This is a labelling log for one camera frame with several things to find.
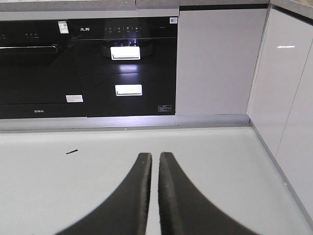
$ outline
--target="black oven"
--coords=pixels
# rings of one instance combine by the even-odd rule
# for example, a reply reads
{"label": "black oven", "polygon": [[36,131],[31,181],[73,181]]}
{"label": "black oven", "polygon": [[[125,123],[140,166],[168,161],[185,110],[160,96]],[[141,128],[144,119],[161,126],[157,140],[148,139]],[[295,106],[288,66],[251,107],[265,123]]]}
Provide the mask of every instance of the black oven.
{"label": "black oven", "polygon": [[0,22],[0,118],[174,115],[177,18]]}
{"label": "black oven", "polygon": [[88,117],[175,114],[177,18],[68,25]]}
{"label": "black oven", "polygon": [[72,51],[66,22],[0,22],[0,118],[85,116]]}

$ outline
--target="white cabinet door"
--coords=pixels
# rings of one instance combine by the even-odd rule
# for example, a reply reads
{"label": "white cabinet door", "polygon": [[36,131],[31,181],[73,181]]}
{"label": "white cabinet door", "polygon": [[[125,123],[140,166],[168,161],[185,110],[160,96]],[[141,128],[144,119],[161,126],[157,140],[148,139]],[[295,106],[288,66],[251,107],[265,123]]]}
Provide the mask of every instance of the white cabinet door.
{"label": "white cabinet door", "polygon": [[248,114],[273,155],[308,57],[313,27],[271,10]]}
{"label": "white cabinet door", "polygon": [[300,80],[276,159],[313,218],[313,47]]}
{"label": "white cabinet door", "polygon": [[177,115],[246,113],[266,13],[180,12]]}

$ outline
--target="white label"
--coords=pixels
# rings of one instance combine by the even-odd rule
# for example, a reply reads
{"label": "white label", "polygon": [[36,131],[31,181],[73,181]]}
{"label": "white label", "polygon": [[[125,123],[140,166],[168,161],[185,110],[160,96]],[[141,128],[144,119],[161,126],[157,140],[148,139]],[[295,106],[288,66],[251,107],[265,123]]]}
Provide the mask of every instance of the white label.
{"label": "white label", "polygon": [[112,60],[140,60],[139,47],[110,47]]}
{"label": "white label", "polygon": [[68,34],[67,22],[66,21],[58,21],[59,29],[61,34]]}
{"label": "white label", "polygon": [[115,94],[116,96],[142,95],[142,87],[140,84],[115,85]]}
{"label": "white label", "polygon": [[83,101],[83,96],[81,94],[71,94],[71,95],[66,95],[66,97],[67,97],[67,102],[68,103],[84,102]]}
{"label": "white label", "polygon": [[178,23],[178,18],[177,17],[170,17],[170,23],[171,24],[177,24]]}

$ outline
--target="white floor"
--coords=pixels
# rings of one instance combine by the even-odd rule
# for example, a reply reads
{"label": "white floor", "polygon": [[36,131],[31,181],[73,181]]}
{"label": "white floor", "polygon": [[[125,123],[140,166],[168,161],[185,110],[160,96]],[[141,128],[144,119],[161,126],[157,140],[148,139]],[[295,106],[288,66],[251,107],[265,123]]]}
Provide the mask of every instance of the white floor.
{"label": "white floor", "polygon": [[208,199],[255,232],[313,234],[250,127],[0,133],[0,234],[60,231],[108,197],[139,152],[151,152],[147,235],[159,235],[163,151],[174,153]]}

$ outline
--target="sticker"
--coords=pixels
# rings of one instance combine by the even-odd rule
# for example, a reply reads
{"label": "sticker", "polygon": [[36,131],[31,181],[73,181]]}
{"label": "sticker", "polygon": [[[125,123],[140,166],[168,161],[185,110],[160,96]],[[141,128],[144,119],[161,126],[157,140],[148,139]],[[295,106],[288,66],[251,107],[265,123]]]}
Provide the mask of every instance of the sticker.
{"label": "sticker", "polygon": [[171,112],[172,106],[171,105],[158,105],[157,111],[158,112]]}
{"label": "sticker", "polygon": [[177,24],[178,23],[178,18],[177,17],[170,17],[170,23],[171,24]]}
{"label": "sticker", "polygon": [[67,22],[66,21],[58,21],[59,29],[61,34],[68,34]]}
{"label": "sticker", "polygon": [[68,103],[84,102],[83,101],[83,96],[81,94],[71,94],[71,95],[66,95],[66,97],[67,97],[67,102]]}

